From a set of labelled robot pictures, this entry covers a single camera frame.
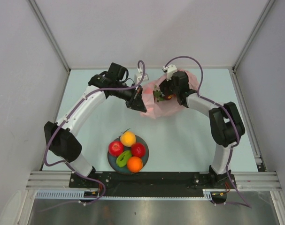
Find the red fake strawberry green leaves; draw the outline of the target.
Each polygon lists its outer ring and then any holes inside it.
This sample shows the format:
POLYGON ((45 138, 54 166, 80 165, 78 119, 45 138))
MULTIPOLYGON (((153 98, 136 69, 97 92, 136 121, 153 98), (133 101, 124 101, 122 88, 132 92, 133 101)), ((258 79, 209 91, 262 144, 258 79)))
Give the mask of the red fake strawberry green leaves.
POLYGON ((157 102, 169 101, 175 97, 173 93, 171 93, 170 91, 166 89, 161 90, 159 86, 157 85, 154 86, 153 96, 154 96, 154 100, 157 102))

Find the pink plastic bag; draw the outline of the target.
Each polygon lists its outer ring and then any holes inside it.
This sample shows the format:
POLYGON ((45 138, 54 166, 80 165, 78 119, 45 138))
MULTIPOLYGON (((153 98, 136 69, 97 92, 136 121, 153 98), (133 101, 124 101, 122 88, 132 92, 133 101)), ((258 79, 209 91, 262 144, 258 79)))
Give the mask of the pink plastic bag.
POLYGON ((178 98, 172 98, 169 101, 157 102, 154 100, 154 86, 159 86, 166 80, 166 74, 158 79, 149 82, 143 86, 142 99, 147 109, 147 112, 142 112, 141 115, 157 119, 159 117, 171 116, 187 107, 185 97, 191 93, 195 93, 199 87, 197 77, 187 70, 179 69, 172 77, 179 81, 178 98))

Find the orange fake fruit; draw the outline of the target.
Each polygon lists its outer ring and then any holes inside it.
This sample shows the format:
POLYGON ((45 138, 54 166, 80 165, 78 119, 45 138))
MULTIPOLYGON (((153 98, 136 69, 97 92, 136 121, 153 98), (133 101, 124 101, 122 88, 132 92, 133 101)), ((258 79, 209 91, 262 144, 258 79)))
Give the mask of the orange fake fruit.
POLYGON ((120 136, 120 142, 125 146, 125 147, 131 147, 133 144, 136 143, 136 136, 134 133, 130 131, 126 131, 120 136))

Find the red fake pomegranate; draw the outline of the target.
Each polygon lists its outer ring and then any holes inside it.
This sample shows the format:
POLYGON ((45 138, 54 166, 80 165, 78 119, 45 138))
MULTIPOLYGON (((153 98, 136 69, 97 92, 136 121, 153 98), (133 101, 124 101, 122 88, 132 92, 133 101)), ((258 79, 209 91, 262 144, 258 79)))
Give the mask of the red fake pomegranate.
POLYGON ((146 148, 142 143, 135 143, 131 146, 131 153, 135 157, 143 157, 146 154, 146 148))

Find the red fake apple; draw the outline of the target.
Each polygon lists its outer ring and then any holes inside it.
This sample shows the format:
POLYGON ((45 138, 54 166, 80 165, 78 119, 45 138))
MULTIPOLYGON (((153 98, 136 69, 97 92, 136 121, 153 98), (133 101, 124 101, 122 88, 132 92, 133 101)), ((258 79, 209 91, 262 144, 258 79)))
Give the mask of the red fake apple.
POLYGON ((108 146, 108 152, 114 157, 118 157, 123 153, 124 145, 120 141, 113 141, 108 146))

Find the green fake star fruit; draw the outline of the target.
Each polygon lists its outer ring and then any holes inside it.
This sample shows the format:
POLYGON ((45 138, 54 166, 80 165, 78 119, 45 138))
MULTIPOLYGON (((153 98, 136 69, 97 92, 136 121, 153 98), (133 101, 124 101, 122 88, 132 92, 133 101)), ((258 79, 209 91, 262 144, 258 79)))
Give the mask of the green fake star fruit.
POLYGON ((127 165, 128 160, 132 157, 132 153, 130 150, 126 150, 123 153, 121 153, 117 159, 116 164, 118 167, 124 167, 127 165))

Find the orange fake tangerine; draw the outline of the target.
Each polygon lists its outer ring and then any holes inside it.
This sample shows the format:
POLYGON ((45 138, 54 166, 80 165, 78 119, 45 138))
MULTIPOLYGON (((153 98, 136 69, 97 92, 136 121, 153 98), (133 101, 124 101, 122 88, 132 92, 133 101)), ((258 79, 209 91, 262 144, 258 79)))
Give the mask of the orange fake tangerine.
POLYGON ((137 173, 143 168, 143 161, 139 157, 131 157, 127 162, 127 167, 132 173, 137 173))

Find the dark blue ceramic plate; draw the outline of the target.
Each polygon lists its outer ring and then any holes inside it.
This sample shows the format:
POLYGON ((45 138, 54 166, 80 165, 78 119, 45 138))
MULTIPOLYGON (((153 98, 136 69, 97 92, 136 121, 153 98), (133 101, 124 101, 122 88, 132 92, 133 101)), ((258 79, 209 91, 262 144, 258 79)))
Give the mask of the dark blue ceramic plate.
MULTIPOLYGON (((147 164, 147 161, 149 159, 149 148, 148 148, 147 143, 140 136, 136 136, 136 143, 142 143, 146 148, 146 154, 143 157, 141 157, 141 159, 143 161, 143 167, 144 167, 147 164)), ((125 147, 124 146, 123 151, 126 151, 126 150, 131 151, 131 147, 125 147)), ((116 172, 118 172, 120 174, 126 174, 126 175, 134 174, 134 173, 130 172, 127 165, 124 167, 121 167, 121 168, 118 167, 116 164, 117 157, 110 155, 109 152, 107 153, 107 159, 108 159, 108 163, 111 166, 111 168, 113 170, 115 170, 116 172)))

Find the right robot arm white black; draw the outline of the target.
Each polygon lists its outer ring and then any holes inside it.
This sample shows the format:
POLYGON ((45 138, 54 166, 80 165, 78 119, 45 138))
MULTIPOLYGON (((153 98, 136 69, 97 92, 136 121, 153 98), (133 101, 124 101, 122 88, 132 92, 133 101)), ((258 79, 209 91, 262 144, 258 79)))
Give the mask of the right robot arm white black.
POLYGON ((209 166, 208 181, 214 188, 220 188, 230 176, 230 162, 233 148, 239 145, 245 134, 245 126, 233 102, 219 104, 203 97, 189 86, 188 74, 185 71, 167 72, 166 81, 160 85, 165 95, 173 94, 179 105, 196 110, 209 118, 211 135, 216 142, 212 164, 209 166))

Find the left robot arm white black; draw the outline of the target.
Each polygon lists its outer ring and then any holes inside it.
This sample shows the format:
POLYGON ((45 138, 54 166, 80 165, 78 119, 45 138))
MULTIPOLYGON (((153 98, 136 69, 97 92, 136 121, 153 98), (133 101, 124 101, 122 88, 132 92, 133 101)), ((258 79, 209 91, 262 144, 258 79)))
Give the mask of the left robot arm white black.
POLYGON ((129 109, 146 112, 141 83, 127 86, 128 78, 127 68, 112 63, 107 71, 90 79, 81 98, 63 117, 57 122, 49 121, 44 125, 46 149, 43 160, 46 166, 55 165, 47 162, 47 153, 51 151, 61 158, 60 163, 64 163, 79 176, 81 184, 88 188, 95 184, 95 168, 81 153, 82 145, 76 136, 93 110, 110 96, 124 100, 129 109))

